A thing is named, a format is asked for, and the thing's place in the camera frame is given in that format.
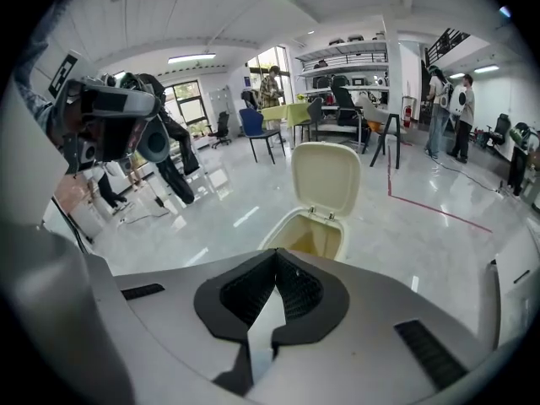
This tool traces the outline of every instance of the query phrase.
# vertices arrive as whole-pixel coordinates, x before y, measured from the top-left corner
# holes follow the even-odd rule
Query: window
[[[197,81],[175,84],[165,90],[165,108],[194,137],[210,132],[206,109]]]
[[[283,90],[284,97],[279,98],[280,104],[292,104],[293,90],[290,83],[289,65],[287,63],[286,50],[282,46],[275,46],[264,51],[247,63],[250,69],[251,86],[255,90],[261,88],[261,81],[268,75],[272,66],[279,66],[281,73],[276,78],[279,88]]]

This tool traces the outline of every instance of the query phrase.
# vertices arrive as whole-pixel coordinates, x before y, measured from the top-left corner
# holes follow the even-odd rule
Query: fire extinguisher
[[[410,105],[407,105],[405,107],[405,113],[404,113],[404,116],[403,116],[403,125],[405,127],[410,127],[411,126],[411,114],[413,112],[413,108],[410,106]]]

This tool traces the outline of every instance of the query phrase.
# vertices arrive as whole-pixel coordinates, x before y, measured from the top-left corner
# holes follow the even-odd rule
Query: cable
[[[57,199],[55,197],[51,198],[52,202],[55,206],[57,206],[58,211],[62,215],[62,218],[66,221],[66,224],[68,228],[71,230],[73,235],[75,236],[75,240],[77,241],[78,248],[81,250],[82,253],[88,254],[88,251],[86,250],[86,246],[84,245],[83,241],[81,240],[80,233],[78,232],[77,228],[75,228],[75,225],[73,225],[71,219],[65,214],[65,212],[60,207],[60,204],[58,203]]]
[[[449,166],[446,166],[446,165],[443,165],[441,162],[437,161],[436,159],[434,159],[432,156],[430,156],[431,160],[433,160],[436,164],[442,166],[443,168],[446,168],[447,170],[450,170],[450,171],[455,171],[455,172],[459,172],[460,174],[463,174],[467,179],[470,179],[472,181],[474,181],[477,185],[483,187],[484,189],[490,191],[490,192],[497,192],[499,193],[499,191],[497,189],[491,189],[490,187],[487,187],[487,186],[484,186],[482,183],[480,183],[479,181],[477,180],[474,180],[471,176],[465,174],[463,171],[461,170],[454,170],[453,168],[450,168]]]
[[[139,220],[141,219],[146,219],[146,218],[162,218],[163,216],[165,216],[166,214],[169,214],[169,212],[165,212],[163,214],[160,214],[159,216],[156,216],[155,214],[147,214],[146,216],[141,216],[140,218],[137,218],[137,219],[134,219],[130,222],[121,222],[121,224],[125,224],[125,225],[129,225],[129,224],[135,224],[135,222],[138,222]]]

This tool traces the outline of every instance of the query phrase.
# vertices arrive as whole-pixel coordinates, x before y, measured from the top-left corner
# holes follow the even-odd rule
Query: shelf
[[[390,87],[385,85],[344,85],[344,89],[349,91],[366,91],[366,90],[375,90],[375,91],[389,91]],[[301,95],[318,95],[320,93],[331,93],[332,89],[326,87],[325,89],[311,89],[306,90],[305,92],[300,92]]]
[[[323,58],[342,56],[345,54],[360,54],[367,52],[386,52],[385,40],[356,40],[321,48],[320,50],[301,54],[296,58],[301,62],[321,60]]]
[[[330,75],[333,73],[349,73],[349,72],[377,72],[388,70],[388,63],[366,62],[366,63],[346,63],[339,66],[319,67],[299,73],[299,77],[320,77],[322,75]]]

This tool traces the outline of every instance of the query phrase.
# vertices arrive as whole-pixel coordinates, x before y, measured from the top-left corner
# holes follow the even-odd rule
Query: person in plaid shirt
[[[273,106],[280,106],[279,98],[283,97],[284,92],[279,89],[278,81],[276,77],[279,75],[279,66],[272,66],[268,71],[268,76],[261,81],[261,108],[271,108]],[[267,123],[268,129],[279,129],[279,121],[269,121]],[[278,142],[278,136],[274,137],[274,141]]]

